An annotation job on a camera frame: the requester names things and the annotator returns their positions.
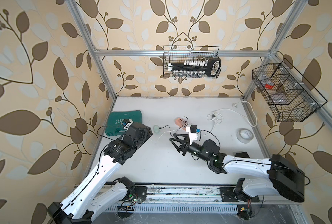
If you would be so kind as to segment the mint green earbuds case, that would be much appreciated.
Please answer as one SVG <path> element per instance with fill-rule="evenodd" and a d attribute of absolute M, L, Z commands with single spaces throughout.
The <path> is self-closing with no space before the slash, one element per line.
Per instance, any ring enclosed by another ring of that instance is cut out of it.
<path fill-rule="evenodd" d="M 158 125 L 153 126 L 154 133 L 159 133 L 160 132 L 160 127 Z"/>

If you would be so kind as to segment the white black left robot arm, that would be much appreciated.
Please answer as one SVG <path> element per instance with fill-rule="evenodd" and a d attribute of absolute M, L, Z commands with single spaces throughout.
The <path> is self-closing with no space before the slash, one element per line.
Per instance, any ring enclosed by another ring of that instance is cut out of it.
<path fill-rule="evenodd" d="M 135 184 L 127 177 L 118 178 L 101 195 L 98 192 L 107 180 L 153 135 L 142 123 L 124 122 L 126 132 L 108 143 L 98 163 L 81 184 L 62 202 L 53 202 L 47 209 L 52 224 L 91 224 L 115 203 L 137 198 Z"/>

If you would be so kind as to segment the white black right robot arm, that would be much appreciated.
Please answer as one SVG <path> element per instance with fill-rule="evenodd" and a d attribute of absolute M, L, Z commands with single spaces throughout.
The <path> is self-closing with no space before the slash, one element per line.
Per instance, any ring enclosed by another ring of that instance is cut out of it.
<path fill-rule="evenodd" d="M 292 162 L 281 155 L 266 159 L 250 159 L 220 153 L 220 143 L 206 140 L 202 145 L 191 141 L 187 134 L 174 134 L 169 139 L 179 153 L 205 161 L 216 174 L 243 174 L 234 188 L 238 200 L 249 200 L 260 195 L 280 195 L 293 202 L 305 201 L 307 176 Z"/>

